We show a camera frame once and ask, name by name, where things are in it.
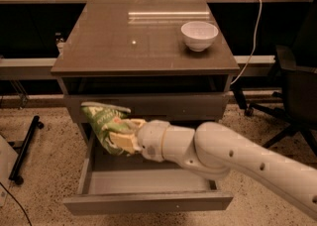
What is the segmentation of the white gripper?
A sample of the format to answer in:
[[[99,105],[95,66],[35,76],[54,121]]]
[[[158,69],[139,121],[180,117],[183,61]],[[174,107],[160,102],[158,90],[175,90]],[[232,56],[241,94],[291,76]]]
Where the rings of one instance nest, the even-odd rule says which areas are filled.
[[[138,132],[135,134],[110,133],[110,140],[119,148],[129,154],[141,152],[142,156],[150,161],[163,162],[162,141],[169,123],[160,120],[147,122],[144,119],[125,119],[124,133]]]

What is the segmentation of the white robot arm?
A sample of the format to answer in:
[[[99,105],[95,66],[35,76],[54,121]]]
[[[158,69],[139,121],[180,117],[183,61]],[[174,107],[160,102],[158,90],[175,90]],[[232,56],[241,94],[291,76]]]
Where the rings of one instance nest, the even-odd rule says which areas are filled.
[[[206,179],[237,170],[270,189],[306,215],[317,219],[317,170],[263,148],[216,122],[198,128],[165,121],[142,123],[110,141],[128,153],[155,162],[169,161]]]

